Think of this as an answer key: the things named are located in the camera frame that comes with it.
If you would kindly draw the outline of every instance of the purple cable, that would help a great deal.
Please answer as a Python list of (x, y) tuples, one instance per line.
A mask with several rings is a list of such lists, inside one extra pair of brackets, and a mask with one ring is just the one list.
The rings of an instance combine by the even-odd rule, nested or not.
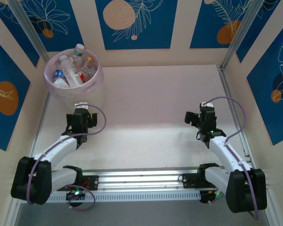
[(89, 194), (91, 194), (91, 196), (93, 197), (93, 204), (92, 204), (90, 207), (87, 207), (87, 208), (85, 208), (85, 209), (79, 209), (79, 208), (77, 208), (77, 207), (73, 207), (73, 206), (70, 205), (70, 200), (71, 200), (73, 197), (75, 197), (75, 195), (73, 195), (73, 196), (70, 197), (70, 199), (68, 200), (68, 205), (69, 205), (69, 208), (70, 208), (71, 210), (75, 210), (75, 211), (88, 211), (88, 210), (91, 210), (91, 209), (94, 207), (94, 205), (95, 205), (95, 196), (94, 196), (94, 194), (93, 194), (89, 189), (87, 189), (87, 188), (85, 188), (85, 187), (83, 187), (83, 186), (79, 186), (79, 185), (67, 185), (66, 187), (77, 187), (77, 188), (80, 188), (80, 189), (82, 189), (82, 190), (85, 190), (85, 191), (88, 192)]
[[(216, 97), (216, 98), (213, 98), (213, 99), (211, 99), (211, 100), (205, 102), (204, 104), (207, 104), (207, 103), (209, 103), (209, 102), (211, 102), (211, 101), (213, 101), (213, 100), (221, 99), (221, 98), (229, 99), (229, 100), (234, 101), (237, 105), (239, 105), (239, 107), (242, 109), (242, 112), (243, 112), (244, 121), (243, 121), (242, 127), (240, 128), (240, 130), (238, 130), (237, 132), (233, 133), (232, 135), (228, 136), (228, 137), (225, 139), (225, 146), (226, 146), (227, 150), (232, 154), (232, 156), (235, 158), (235, 160), (236, 160), (237, 162), (240, 162), (239, 157), (238, 157), (238, 156), (232, 151), (232, 149), (228, 146), (228, 140), (229, 140), (230, 138), (232, 138), (233, 136), (236, 136), (238, 133), (240, 133), (240, 132), (244, 129), (244, 127), (245, 127), (245, 125), (246, 125), (246, 120), (247, 120), (246, 114), (245, 114), (245, 110), (244, 110), (244, 108), (242, 107), (242, 105), (241, 105), (238, 101), (236, 101), (235, 99), (233, 99), (233, 98), (231, 98), (231, 97)], [(254, 192), (253, 184), (251, 183), (250, 176), (249, 176), (249, 174), (248, 174), (248, 172), (247, 172), (245, 166), (244, 166), (243, 164), (240, 164), (240, 163), (239, 163), (239, 165), (241, 166), (241, 168), (243, 169), (243, 171), (244, 171), (244, 173), (245, 173), (245, 175), (246, 175), (247, 182), (248, 182), (248, 184), (249, 184), (249, 186), (250, 186), (251, 198), (252, 198), (253, 204), (254, 204), (255, 215), (254, 215), (252, 212), (250, 212), (250, 211), (249, 211), (249, 214), (250, 214), (255, 220), (259, 220), (259, 212), (258, 212), (258, 206), (257, 206), (257, 201), (256, 201), (256, 197), (255, 197), (255, 192)]]
[(104, 116), (104, 125), (103, 125), (103, 127), (102, 127), (99, 131), (94, 132), (94, 133), (78, 133), (78, 134), (74, 134), (74, 135), (71, 135), (71, 136), (69, 136), (69, 137), (66, 137), (66, 138), (64, 138), (62, 141), (58, 141), (57, 143), (55, 143), (53, 146), (51, 146), (49, 149), (47, 149), (47, 151), (46, 151), (44, 154), (42, 154), (42, 155), (38, 158), (38, 160), (37, 160), (37, 161), (35, 162), (35, 164), (33, 165), (33, 168), (32, 168), (32, 170), (30, 171), (29, 178), (28, 178), (27, 191), (26, 191), (26, 201), (27, 201), (27, 204), (28, 204), (28, 205), (32, 205), (32, 204), (33, 204), (33, 203), (30, 202), (30, 189), (31, 189), (31, 186), (32, 186), (33, 174), (34, 174), (34, 172), (35, 172), (35, 170), (36, 170), (36, 168), (37, 168), (39, 162), (41, 161), (41, 159), (42, 159), (45, 155), (47, 155), (50, 151), (52, 151), (55, 147), (57, 147), (59, 144), (63, 143), (64, 141), (69, 140), (70, 138), (77, 137), (77, 136), (82, 136), (82, 135), (87, 135), (87, 136), (88, 136), (88, 135), (95, 135), (95, 134), (98, 134), (98, 133), (102, 132), (102, 131), (104, 130), (104, 128), (106, 127), (107, 118), (106, 118), (106, 115), (104, 114), (104, 112), (103, 112), (100, 108), (98, 108), (97, 106), (94, 106), (94, 105), (80, 104), (80, 105), (77, 105), (77, 106), (84, 106), (84, 105), (88, 105), (88, 106), (90, 106), (90, 107), (94, 107), (94, 108), (98, 109), (98, 110), (102, 113), (102, 115)]

